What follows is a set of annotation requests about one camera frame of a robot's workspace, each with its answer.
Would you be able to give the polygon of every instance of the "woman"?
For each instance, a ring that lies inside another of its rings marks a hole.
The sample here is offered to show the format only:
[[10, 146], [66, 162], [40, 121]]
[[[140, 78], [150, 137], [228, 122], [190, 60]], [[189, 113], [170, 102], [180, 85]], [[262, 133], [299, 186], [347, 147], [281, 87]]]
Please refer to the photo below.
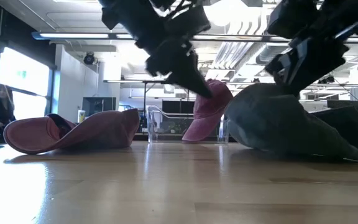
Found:
[[6, 85], [0, 85], [0, 127], [4, 128], [7, 124], [15, 121], [13, 115], [14, 104], [12, 89]]

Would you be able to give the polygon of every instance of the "wooden table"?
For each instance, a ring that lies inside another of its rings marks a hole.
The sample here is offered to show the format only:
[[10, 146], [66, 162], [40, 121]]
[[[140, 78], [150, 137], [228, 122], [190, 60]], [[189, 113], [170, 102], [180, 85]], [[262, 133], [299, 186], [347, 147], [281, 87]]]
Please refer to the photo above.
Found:
[[358, 224], [358, 163], [239, 144], [134, 142], [25, 156], [0, 147], [0, 223]]

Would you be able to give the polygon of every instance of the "dark hair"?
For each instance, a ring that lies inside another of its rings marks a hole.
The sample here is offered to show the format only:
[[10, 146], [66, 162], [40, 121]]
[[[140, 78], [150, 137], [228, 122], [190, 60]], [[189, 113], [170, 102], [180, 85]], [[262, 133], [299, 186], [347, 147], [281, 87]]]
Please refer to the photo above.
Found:
[[8, 105], [8, 110], [12, 111], [14, 110], [15, 106], [13, 103], [13, 92], [12, 92], [12, 88], [7, 86], [7, 85], [2, 85], [0, 84], [0, 91], [6, 91], [7, 92], [7, 96], [8, 96], [8, 102], [10, 102]]

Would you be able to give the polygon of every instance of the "pink baseball cap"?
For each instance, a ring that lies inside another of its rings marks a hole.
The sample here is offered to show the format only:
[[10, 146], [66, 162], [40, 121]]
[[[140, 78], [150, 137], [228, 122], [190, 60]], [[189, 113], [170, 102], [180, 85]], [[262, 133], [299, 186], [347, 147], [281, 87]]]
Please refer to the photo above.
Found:
[[75, 125], [57, 114], [14, 121], [4, 130], [13, 149], [39, 154], [54, 149], [92, 145], [111, 149], [129, 147], [139, 127], [137, 109], [96, 113]]
[[206, 99], [197, 95], [193, 109], [194, 121], [183, 136], [184, 141], [201, 141], [211, 134], [220, 122], [226, 106], [233, 99], [232, 93], [223, 82], [210, 79], [206, 83], [213, 97]]

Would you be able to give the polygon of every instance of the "clear plastic container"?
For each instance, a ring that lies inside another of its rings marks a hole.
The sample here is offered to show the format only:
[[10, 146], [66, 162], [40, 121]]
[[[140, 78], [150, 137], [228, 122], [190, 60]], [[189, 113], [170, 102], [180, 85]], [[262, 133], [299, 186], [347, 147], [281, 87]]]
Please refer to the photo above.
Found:
[[[149, 142], [182, 142], [182, 137], [193, 122], [193, 114], [164, 113], [156, 106], [147, 106]], [[229, 131], [224, 115], [214, 131], [200, 143], [227, 144]]]

